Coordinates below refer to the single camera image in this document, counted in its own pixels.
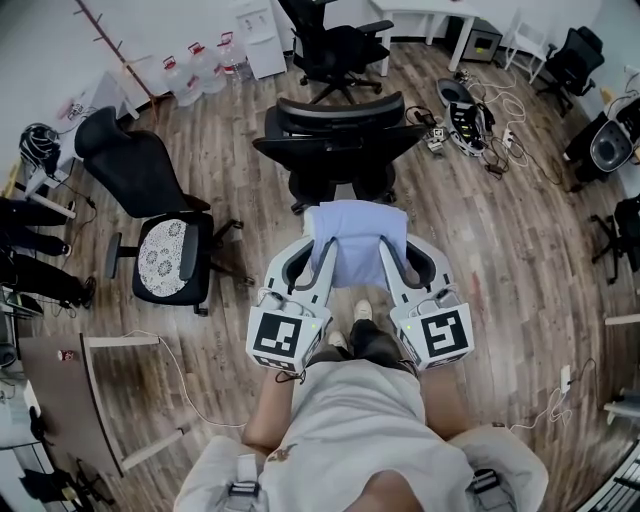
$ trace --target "white device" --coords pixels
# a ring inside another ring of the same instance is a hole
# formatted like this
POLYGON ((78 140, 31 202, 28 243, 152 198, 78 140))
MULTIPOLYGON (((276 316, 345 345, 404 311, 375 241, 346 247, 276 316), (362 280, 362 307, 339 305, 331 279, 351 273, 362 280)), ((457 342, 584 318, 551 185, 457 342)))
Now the white device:
MULTIPOLYGON (((246 352, 268 368, 300 375, 332 320, 326 307, 338 252, 327 243, 311 281, 296 280, 311 256, 313 236, 305 236, 269 264, 258 305, 251 308, 246 352)), ((462 359, 474 349, 468 304, 451 289, 447 257, 424 240, 407 236, 407 259, 420 276, 411 282, 395 249, 384 237, 378 247, 395 307, 390 312, 396 334, 419 370, 462 359)))

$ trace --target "wooden table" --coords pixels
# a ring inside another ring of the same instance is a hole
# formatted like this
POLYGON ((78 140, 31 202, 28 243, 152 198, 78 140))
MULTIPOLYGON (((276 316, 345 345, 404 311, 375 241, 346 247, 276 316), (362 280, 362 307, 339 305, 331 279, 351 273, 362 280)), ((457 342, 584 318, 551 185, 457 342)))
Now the wooden table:
POLYGON ((36 410, 42 413, 47 440, 98 471, 123 476, 126 470, 182 437, 183 429, 177 428, 164 439, 123 456, 98 391, 92 350, 158 343, 155 336, 89 338, 80 334, 20 339, 24 373, 38 402, 36 410), (73 359, 60 361, 59 350, 73 351, 73 359))

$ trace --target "buckle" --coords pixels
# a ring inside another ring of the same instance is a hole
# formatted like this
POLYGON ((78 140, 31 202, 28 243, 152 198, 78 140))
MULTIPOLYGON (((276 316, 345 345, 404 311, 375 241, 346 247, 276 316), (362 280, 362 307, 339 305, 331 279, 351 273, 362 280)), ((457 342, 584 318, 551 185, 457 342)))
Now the buckle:
POLYGON ((500 486, 498 474, 493 469, 479 469, 474 473, 473 477, 471 485, 474 494, 482 494, 500 486))
POLYGON ((258 497, 260 494, 260 484, 258 482, 233 482, 229 486, 229 496, 253 496, 258 497))

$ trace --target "power strip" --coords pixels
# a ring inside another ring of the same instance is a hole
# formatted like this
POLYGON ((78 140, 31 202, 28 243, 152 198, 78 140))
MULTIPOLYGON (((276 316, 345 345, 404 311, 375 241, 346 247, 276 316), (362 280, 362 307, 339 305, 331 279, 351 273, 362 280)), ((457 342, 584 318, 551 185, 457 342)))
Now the power strip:
POLYGON ((511 149, 511 144, 513 143, 514 134, 509 128, 505 128, 504 133, 502 134, 502 143, 505 145, 507 149, 511 149))

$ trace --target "white desk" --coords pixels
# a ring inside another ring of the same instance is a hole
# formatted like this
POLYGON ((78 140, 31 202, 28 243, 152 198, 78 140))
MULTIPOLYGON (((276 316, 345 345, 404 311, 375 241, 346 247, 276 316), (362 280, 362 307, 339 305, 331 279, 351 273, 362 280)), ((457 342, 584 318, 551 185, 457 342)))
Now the white desk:
MULTIPOLYGON (((447 16, 457 16, 464 19, 464 25, 460 37, 458 38, 458 44, 451 57, 449 63, 449 71, 455 71, 460 62, 460 57, 464 51, 464 46, 469 39, 471 33, 471 27, 473 26, 473 20, 478 17, 477 11, 466 1, 452 1, 452 0, 369 0, 376 10, 380 13, 383 19, 393 22, 394 14, 423 14, 425 17, 430 17, 431 20, 428 23, 426 43, 431 45, 433 43, 433 37, 435 36, 436 29, 442 24, 442 21, 447 16)), ((391 47, 391 30, 385 30, 382 37, 382 46, 387 50, 391 47)), ((389 58, 387 57, 382 61, 382 68, 380 74, 387 76, 389 71, 389 58)))
MULTIPOLYGON (((116 107, 116 117, 118 119, 126 113, 131 114, 134 119, 140 117, 138 112, 133 108, 133 105, 129 101, 129 98, 124 92, 124 89, 120 86, 116 77, 109 71, 105 71, 102 76, 97 80, 94 80, 89 87, 85 88, 74 98, 73 102, 82 105, 85 112, 88 109, 98 110, 103 107, 114 106, 116 107)), ((58 181, 52 180, 42 169, 38 169, 27 182, 25 197, 30 197, 42 185, 47 185, 49 188, 56 188, 61 182, 69 177, 73 159, 78 158, 74 144, 76 131, 83 120, 84 117, 79 115, 73 119, 64 118, 62 120, 56 120, 52 124, 52 127, 56 131, 62 133, 59 141, 60 157, 58 158, 58 167, 55 171, 55 176, 58 181)), ((56 208, 56 211, 59 211, 63 215, 70 216, 64 208, 56 208)))

